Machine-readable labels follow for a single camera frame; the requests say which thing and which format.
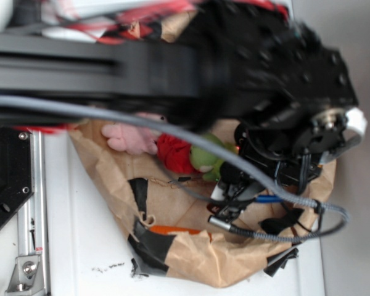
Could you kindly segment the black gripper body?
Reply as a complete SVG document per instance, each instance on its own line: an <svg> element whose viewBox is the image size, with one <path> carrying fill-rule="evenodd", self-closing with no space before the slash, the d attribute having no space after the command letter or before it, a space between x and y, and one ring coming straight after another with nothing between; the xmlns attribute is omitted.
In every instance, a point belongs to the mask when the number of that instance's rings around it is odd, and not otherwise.
<svg viewBox="0 0 370 296"><path fill-rule="evenodd" d="M256 95L234 139L277 185L303 189L362 142L367 121L340 53L305 24L267 33L258 53L264 69L249 73Z"/></svg>

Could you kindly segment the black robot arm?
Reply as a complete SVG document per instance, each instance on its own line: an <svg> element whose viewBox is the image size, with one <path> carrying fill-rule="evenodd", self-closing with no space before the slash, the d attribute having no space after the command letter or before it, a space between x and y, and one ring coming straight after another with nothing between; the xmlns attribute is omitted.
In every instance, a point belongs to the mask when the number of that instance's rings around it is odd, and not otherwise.
<svg viewBox="0 0 370 296"><path fill-rule="evenodd" d="M198 1L172 43L78 43L0 33L0 125L55 126L98 118L153 127L199 147L221 118L245 130L240 156L211 151L267 187L273 162L328 163L364 138L366 120L340 53L286 7Z"/></svg>

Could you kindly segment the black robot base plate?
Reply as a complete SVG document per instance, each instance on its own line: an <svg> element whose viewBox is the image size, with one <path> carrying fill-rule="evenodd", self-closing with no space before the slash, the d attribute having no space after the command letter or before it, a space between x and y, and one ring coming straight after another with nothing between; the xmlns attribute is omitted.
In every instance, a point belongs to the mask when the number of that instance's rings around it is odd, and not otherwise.
<svg viewBox="0 0 370 296"><path fill-rule="evenodd" d="M32 134L0 128L0 230L32 193Z"/></svg>

